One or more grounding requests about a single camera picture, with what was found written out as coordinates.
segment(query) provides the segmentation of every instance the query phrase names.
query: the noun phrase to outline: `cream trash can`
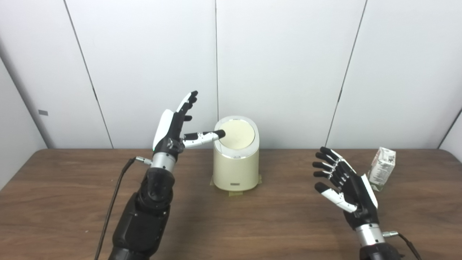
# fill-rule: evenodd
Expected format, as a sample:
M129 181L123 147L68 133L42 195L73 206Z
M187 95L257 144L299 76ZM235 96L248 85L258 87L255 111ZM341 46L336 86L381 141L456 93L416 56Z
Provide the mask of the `cream trash can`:
M258 184L260 136L254 121L230 116L218 121L215 130L226 136L213 143L213 182L225 191L240 192Z

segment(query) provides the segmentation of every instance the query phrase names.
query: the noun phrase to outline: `small label on wall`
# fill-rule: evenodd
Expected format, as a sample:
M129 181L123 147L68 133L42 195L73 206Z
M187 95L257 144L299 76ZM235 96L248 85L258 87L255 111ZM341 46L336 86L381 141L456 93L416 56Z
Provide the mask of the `small label on wall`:
M38 114L39 114L39 115L42 115L42 116L47 116L47 115L48 115L48 111L46 111L46 110L40 110L40 109L39 109L39 110L38 110Z

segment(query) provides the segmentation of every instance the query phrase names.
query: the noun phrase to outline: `robotic hand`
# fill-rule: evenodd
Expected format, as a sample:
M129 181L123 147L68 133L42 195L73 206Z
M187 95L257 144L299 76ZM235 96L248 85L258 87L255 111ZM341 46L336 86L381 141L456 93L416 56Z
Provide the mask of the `robotic hand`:
M326 162L313 162L313 167L323 169L313 175L329 179L339 190L322 182L316 183L315 189L343 209L346 221L356 231L361 244L359 258L400 260L398 251L386 243L382 235L377 216L377 199L366 175L359 177L342 156L329 148L321 147L316 158Z
M180 136L183 122L192 120L186 113L197 101L197 93L186 95L176 112L164 111L154 137L152 160L136 157L150 168L138 192L127 202L114 231L110 260L148 260L157 251L170 213L175 183L172 172L178 155L185 148L225 136L223 130Z

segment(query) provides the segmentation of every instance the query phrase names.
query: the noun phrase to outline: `cable connector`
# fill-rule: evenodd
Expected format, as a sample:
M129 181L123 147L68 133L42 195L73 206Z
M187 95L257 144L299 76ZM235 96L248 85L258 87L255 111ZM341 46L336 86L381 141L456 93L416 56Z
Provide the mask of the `cable connector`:
M147 165L151 165L151 163L152 163L151 160L146 159L146 158L141 157L141 156L137 156L137 157L136 157L136 160L137 160L137 161L141 161L141 162L143 162L144 164L147 164Z
M399 235L399 233L397 231L386 231L386 232L382 232L382 235L384 238L387 238L387 237L397 236Z

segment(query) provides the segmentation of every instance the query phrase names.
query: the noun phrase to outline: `black glove-like hand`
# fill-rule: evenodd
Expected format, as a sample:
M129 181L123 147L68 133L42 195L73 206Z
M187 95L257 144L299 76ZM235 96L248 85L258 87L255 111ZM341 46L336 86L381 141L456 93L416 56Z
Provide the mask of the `black glove-like hand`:
M313 162L313 167L323 169L313 175L329 179L339 191L322 182L316 183L315 189L343 209L352 229L364 224L379 224L377 199L366 175L359 177L348 162L333 150L321 147L320 151L316 153L316 158L326 162Z

